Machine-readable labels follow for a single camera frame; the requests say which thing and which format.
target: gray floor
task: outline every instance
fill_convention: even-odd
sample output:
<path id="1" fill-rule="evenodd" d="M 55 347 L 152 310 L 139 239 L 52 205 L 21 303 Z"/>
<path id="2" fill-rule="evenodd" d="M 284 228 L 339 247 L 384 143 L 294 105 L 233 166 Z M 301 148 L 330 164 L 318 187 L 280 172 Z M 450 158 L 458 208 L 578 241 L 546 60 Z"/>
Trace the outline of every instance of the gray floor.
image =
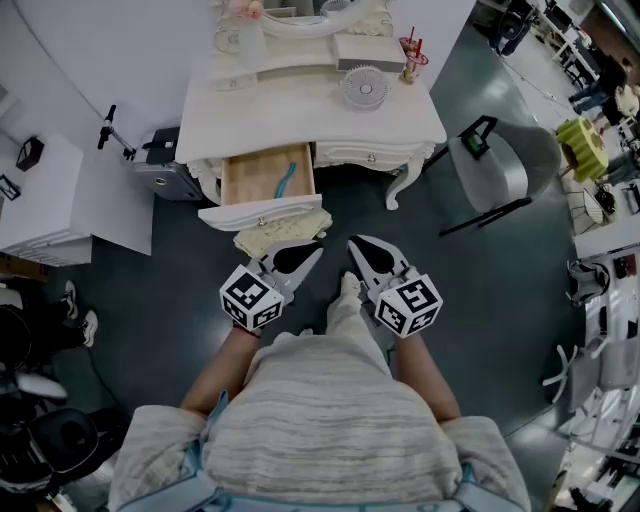
<path id="1" fill-rule="evenodd" d="M 432 96 L 449 135 L 481 114 L 533 123 L 498 57 L 471 28 L 462 33 Z M 437 322 L 423 331 L 429 349 L 463 413 L 493 418 L 507 436 L 538 510 L 566 446 L 552 432 L 562 410 L 549 407 L 538 380 L 554 345 L 571 345 L 584 331 L 583 313 L 564 297 L 565 262 L 575 253 L 560 184 L 484 229 L 441 239 L 440 229 L 474 215 L 448 157 L 398 196 L 395 212 L 384 208 L 391 179 L 349 167 L 316 172 L 334 219 L 325 255 L 266 338 L 307 324 L 322 327 L 338 276 L 349 267 L 350 235 L 397 244 L 429 273 L 444 299 Z M 247 261 L 232 238 L 199 221 L 193 205 L 157 200 L 153 257 L 96 240 L 91 265 L 53 273 L 49 297 L 72 278 L 81 304 L 98 311 L 96 365 L 129 410 L 177 404 L 228 332 L 218 288 Z M 74 350 L 57 356 L 56 366 L 71 402 L 94 409 L 109 398 L 88 361 L 85 350 Z"/>

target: black cable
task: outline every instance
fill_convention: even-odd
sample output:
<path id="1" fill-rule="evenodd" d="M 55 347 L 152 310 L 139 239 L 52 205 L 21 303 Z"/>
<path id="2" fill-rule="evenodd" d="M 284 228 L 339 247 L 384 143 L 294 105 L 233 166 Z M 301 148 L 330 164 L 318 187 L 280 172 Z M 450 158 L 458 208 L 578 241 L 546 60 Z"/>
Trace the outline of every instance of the black cable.
<path id="1" fill-rule="evenodd" d="M 116 407 L 120 409 L 120 412 L 122 412 L 122 414 L 124 414 L 127 417 L 127 419 L 131 421 L 131 415 L 129 414 L 127 409 L 122 405 L 122 402 L 118 400 L 118 398 L 113 393 L 113 391 L 111 391 L 111 388 L 107 386 L 107 383 L 102 378 L 102 375 L 100 375 L 100 372 L 98 371 L 98 367 L 96 366 L 96 362 L 93 359 L 93 351 L 89 347 L 87 347 L 87 353 L 89 354 L 89 362 L 91 363 L 91 368 L 93 369 L 93 373 L 95 373 L 96 377 L 98 377 L 100 384 L 102 385 L 104 390 L 109 394 L 109 396 L 111 397 L 111 400 L 113 400 L 113 403 L 116 405 Z"/>

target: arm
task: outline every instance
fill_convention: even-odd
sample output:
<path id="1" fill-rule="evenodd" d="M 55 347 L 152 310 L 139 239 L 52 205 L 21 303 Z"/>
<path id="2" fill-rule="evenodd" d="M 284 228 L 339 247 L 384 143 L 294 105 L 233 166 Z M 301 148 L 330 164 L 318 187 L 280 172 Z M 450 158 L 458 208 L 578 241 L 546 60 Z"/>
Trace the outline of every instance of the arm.
<path id="1" fill-rule="evenodd" d="M 181 409 L 205 418 L 218 403 L 223 390 L 229 400 L 240 393 L 253 356 L 258 350 L 258 337 L 233 328 L 222 347 L 200 374 L 180 404 Z"/>
<path id="2" fill-rule="evenodd" d="M 458 402 L 431 358 L 422 337 L 412 334 L 396 339 L 398 380 L 427 402 L 438 423 L 459 418 Z"/>

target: black chair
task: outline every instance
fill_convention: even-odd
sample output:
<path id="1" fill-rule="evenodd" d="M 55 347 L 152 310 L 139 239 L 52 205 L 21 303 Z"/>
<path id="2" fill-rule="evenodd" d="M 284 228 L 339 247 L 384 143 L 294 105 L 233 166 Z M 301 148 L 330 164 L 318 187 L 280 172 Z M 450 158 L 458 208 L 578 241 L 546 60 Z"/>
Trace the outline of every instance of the black chair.
<path id="1" fill-rule="evenodd" d="M 41 496 L 83 478 L 121 446 L 129 422 L 116 409 L 58 409 L 0 436 L 0 488 Z"/>

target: person's leg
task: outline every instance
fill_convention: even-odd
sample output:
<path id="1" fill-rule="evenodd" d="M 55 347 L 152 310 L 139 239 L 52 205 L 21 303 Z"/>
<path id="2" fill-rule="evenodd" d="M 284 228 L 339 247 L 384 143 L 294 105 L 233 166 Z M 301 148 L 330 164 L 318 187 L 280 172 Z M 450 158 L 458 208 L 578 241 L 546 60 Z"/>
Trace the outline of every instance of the person's leg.
<path id="1" fill-rule="evenodd" d="M 84 331 L 80 327 L 51 324 L 42 330 L 38 346 L 43 352 L 58 352 L 84 345 Z"/>
<path id="2" fill-rule="evenodd" d="M 576 114 L 582 114 L 587 110 L 591 110 L 592 108 L 599 107 L 604 104 L 605 101 L 609 98 L 609 95 L 604 91 L 596 91 L 585 101 L 581 101 L 578 103 L 573 110 Z"/>
<path id="3" fill-rule="evenodd" d="M 606 123 L 604 123 L 604 126 L 600 128 L 600 136 L 604 135 L 604 132 L 606 132 L 609 128 L 611 128 L 611 123 L 607 121 Z"/>
<path id="4" fill-rule="evenodd" d="M 342 278 L 340 297 L 327 310 L 328 336 L 346 336 L 362 347 L 372 360 L 389 373 L 382 350 L 373 339 L 361 315 L 360 281 L 351 272 Z"/>
<path id="5" fill-rule="evenodd" d="M 491 37 L 489 38 L 489 46 L 493 48 L 496 52 L 500 53 L 500 43 L 502 42 L 502 35 L 500 34 L 500 29 L 496 25 L 493 28 L 493 32 L 491 33 Z"/>
<path id="6" fill-rule="evenodd" d="M 525 36 L 529 33 L 529 29 L 531 28 L 531 24 L 532 24 L 531 21 L 525 23 L 524 26 L 522 27 L 522 30 L 520 31 L 520 34 L 518 34 L 518 37 L 516 37 L 515 39 L 513 39 L 511 41 L 507 41 L 507 44 L 505 44 L 504 48 L 502 49 L 502 55 L 509 56 L 513 52 L 516 51 L 516 48 L 518 47 L 518 45 L 522 42 L 522 40 L 525 38 Z"/>
<path id="7" fill-rule="evenodd" d="M 591 85 L 585 87 L 584 89 L 582 89 L 581 91 L 578 91 L 577 93 L 575 93 L 573 96 L 569 96 L 569 101 L 571 103 L 575 103 L 578 100 L 584 99 L 587 96 L 591 96 L 593 93 L 597 92 L 597 91 L 601 91 L 602 89 L 600 88 L 600 82 L 598 80 L 596 80 L 595 82 L 593 82 Z"/>
<path id="8" fill-rule="evenodd" d="M 591 121 L 593 123 L 593 125 L 597 125 L 600 121 L 602 121 L 604 119 L 604 112 L 600 112 L 593 121 Z"/>
<path id="9" fill-rule="evenodd" d="M 43 319 L 45 322 L 60 324 L 67 319 L 78 318 L 78 306 L 76 306 L 76 287 L 72 281 L 67 281 L 64 288 L 64 295 L 60 302 L 47 304 L 32 311 L 34 316 Z"/>
<path id="10" fill-rule="evenodd" d="M 70 348 L 91 347 L 98 330 L 98 316 L 89 311 L 81 327 L 66 327 L 59 323 L 40 323 L 37 339 L 38 349 L 42 352 L 58 352 Z"/>

